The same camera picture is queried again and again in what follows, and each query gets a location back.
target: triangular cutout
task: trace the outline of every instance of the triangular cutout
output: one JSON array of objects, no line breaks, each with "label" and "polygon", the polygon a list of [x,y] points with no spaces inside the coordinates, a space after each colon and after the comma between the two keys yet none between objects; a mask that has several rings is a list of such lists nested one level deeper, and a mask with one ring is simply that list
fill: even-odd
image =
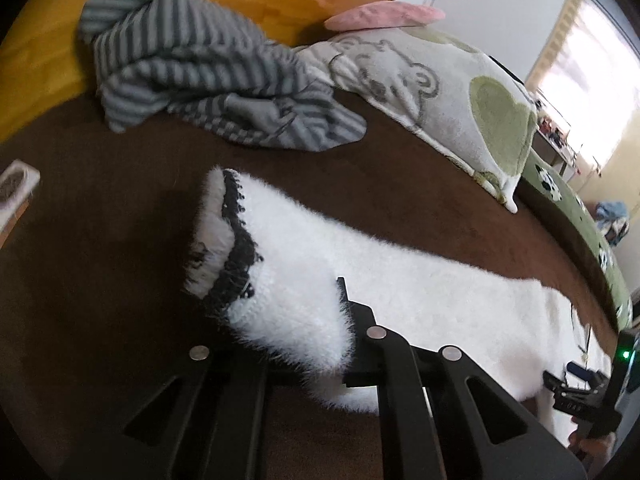
[{"label": "triangular cutout", "polygon": [[524,421],[513,413],[500,397],[494,394],[479,378],[469,378],[466,381],[466,386],[474,398],[492,444],[501,444],[527,433],[527,425]]},{"label": "triangular cutout", "polygon": [[124,434],[148,446],[162,440],[182,387],[181,379],[174,379],[135,418],[127,424]]}]

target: white fluffy garment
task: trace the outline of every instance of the white fluffy garment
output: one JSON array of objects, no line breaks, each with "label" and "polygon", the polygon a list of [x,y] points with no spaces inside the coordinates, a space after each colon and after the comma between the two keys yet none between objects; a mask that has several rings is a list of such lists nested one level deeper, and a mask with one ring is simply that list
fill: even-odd
[{"label": "white fluffy garment", "polygon": [[[248,266],[251,294],[234,298],[222,319],[239,338],[297,365],[312,394],[348,410],[377,410],[375,388],[346,388],[341,374],[353,351],[350,317],[340,304],[336,278],[349,299],[369,305],[379,325],[414,346],[437,351],[456,345],[515,399],[542,389],[542,372],[562,374],[581,362],[572,306],[537,280],[510,280],[434,254],[364,235],[305,209],[268,184],[225,170],[238,184],[236,218],[259,255]],[[234,246],[222,213],[225,177],[208,176],[193,249],[202,257],[186,288],[204,298]],[[590,368],[610,373],[610,361],[592,338]],[[572,430],[542,394],[540,416],[558,439]]]}]

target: wooden headboard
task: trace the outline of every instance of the wooden headboard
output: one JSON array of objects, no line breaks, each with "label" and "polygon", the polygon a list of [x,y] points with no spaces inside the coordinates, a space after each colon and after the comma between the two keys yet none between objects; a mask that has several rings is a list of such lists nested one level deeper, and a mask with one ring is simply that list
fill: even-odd
[{"label": "wooden headboard", "polygon": [[[76,37],[86,0],[29,0],[0,45],[0,141],[94,85],[90,53]],[[289,45],[327,37],[329,16],[378,0],[213,0],[242,12]]]}]

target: curtain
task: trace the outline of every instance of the curtain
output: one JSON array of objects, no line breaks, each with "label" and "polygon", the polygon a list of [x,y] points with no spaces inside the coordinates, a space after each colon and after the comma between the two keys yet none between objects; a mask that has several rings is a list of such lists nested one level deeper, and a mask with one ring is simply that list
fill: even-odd
[{"label": "curtain", "polygon": [[570,124],[568,144],[604,167],[640,102],[640,60],[594,0],[566,0],[527,79]]}]

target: green fabric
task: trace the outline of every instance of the green fabric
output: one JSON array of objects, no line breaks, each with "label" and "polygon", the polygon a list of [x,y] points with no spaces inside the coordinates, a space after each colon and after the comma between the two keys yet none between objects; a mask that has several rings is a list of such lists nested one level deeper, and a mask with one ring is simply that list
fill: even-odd
[{"label": "green fabric", "polygon": [[468,52],[470,54],[477,54],[479,52],[479,50],[476,50],[472,46],[463,43],[458,38],[454,38],[453,36],[445,34],[444,32],[438,32],[434,28],[429,27],[429,25],[418,27],[400,27],[400,30],[406,32],[414,38],[418,38],[419,40],[430,41],[431,43],[451,44],[458,47],[460,50],[463,50],[464,52]]},{"label": "green fabric", "polygon": [[613,251],[610,250],[609,244],[605,237],[598,231],[596,224],[591,218],[591,215],[584,208],[582,200],[576,195],[573,189],[562,180],[562,177],[551,168],[540,156],[534,151],[530,150],[529,157],[527,158],[524,170],[522,171],[522,178],[529,182],[544,196],[550,198],[550,193],[542,186],[542,181],[538,175],[536,165],[547,170],[549,175],[553,178],[556,186],[558,187],[562,198],[554,204],[560,209],[562,213],[571,221],[580,236],[585,240],[593,257],[598,260],[600,248],[604,248],[607,252],[609,259],[609,265],[605,272],[607,285],[613,298],[613,303],[616,305],[616,316],[618,318],[618,327],[620,330],[626,328],[629,325],[631,319],[630,309],[632,309],[630,295],[622,272],[616,263],[616,258]]},{"label": "green fabric", "polygon": [[[497,79],[484,75],[471,80],[469,99],[478,130],[496,164],[511,176],[520,174],[529,155],[536,115],[527,105],[514,101]],[[514,134],[521,138],[505,142]]]}]

